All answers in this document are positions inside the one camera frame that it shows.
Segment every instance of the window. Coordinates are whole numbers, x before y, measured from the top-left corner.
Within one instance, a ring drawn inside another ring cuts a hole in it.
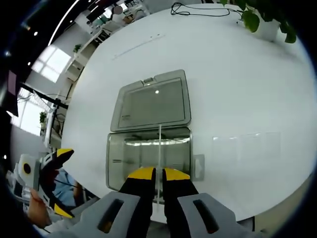
[[[111,17],[111,10],[109,7],[107,7],[105,9],[105,12],[103,13],[103,15],[106,17],[106,18],[110,18]]]
[[[125,11],[126,9],[128,9],[128,7],[126,6],[126,4],[122,3],[120,4],[120,7],[122,7],[122,10]]]
[[[21,88],[18,94],[19,117],[11,115],[11,123],[22,130],[39,136],[41,133],[40,113],[44,111],[43,104],[36,100],[34,94]]]
[[[59,48],[50,45],[39,56],[32,65],[32,69],[56,83],[59,75],[66,67],[70,56]]]

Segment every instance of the white round table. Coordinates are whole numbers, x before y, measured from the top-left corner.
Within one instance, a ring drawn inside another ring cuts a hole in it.
[[[198,4],[198,7],[221,7]],[[191,13],[223,14],[225,10]],[[158,12],[103,42],[84,69],[67,111],[65,169],[98,197],[106,186],[106,143],[122,86],[185,70],[193,154],[205,156],[194,182],[231,209],[237,221],[291,195],[312,172],[317,148],[316,88],[299,41],[270,43],[237,24],[239,15],[172,16]],[[165,222],[163,206],[152,220]]]

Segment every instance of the gray plastic lid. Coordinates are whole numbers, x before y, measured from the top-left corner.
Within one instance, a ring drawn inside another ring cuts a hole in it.
[[[187,125],[191,120],[185,72],[159,74],[122,87],[111,131]]]

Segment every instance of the white stick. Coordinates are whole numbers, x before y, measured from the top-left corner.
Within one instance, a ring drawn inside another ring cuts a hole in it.
[[[157,181],[158,181],[158,197],[157,197],[157,203],[158,203],[158,211],[159,211],[159,192],[160,192],[160,174],[161,174],[161,167],[160,167],[160,144],[161,144],[161,131],[162,131],[162,125],[159,125],[159,135],[158,135],[158,167],[157,167]]]

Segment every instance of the ceiling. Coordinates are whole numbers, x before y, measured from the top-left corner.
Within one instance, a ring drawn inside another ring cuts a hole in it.
[[[86,9],[106,8],[117,0],[5,0],[4,38],[1,40],[2,60],[19,81],[25,82],[31,72],[30,65],[47,47],[63,16],[77,1],[62,21],[53,41],[74,23],[75,18]]]

